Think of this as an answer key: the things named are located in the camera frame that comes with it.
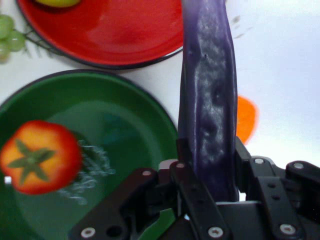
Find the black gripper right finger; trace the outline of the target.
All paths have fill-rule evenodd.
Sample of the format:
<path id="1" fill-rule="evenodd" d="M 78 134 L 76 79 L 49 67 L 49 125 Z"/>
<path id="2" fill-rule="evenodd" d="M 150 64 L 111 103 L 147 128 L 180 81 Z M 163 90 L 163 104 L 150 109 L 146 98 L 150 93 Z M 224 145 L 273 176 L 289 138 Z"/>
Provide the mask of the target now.
<path id="1" fill-rule="evenodd" d="M 236 182 L 246 200 L 260 202 L 272 240 L 320 238 L 320 168 L 297 160 L 280 168 L 252 156 L 235 139 Z"/>

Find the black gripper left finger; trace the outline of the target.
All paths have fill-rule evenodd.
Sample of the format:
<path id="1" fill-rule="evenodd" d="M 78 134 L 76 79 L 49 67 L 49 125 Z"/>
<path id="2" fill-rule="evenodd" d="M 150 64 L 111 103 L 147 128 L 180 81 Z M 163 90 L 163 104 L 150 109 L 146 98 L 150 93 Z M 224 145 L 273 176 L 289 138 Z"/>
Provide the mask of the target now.
<path id="1" fill-rule="evenodd" d="M 71 240 L 137 240 L 171 209 L 175 220 L 162 239 L 228 240 L 230 228 L 205 185 L 191 168 L 186 139 L 168 168 L 135 169 L 69 231 Z"/>

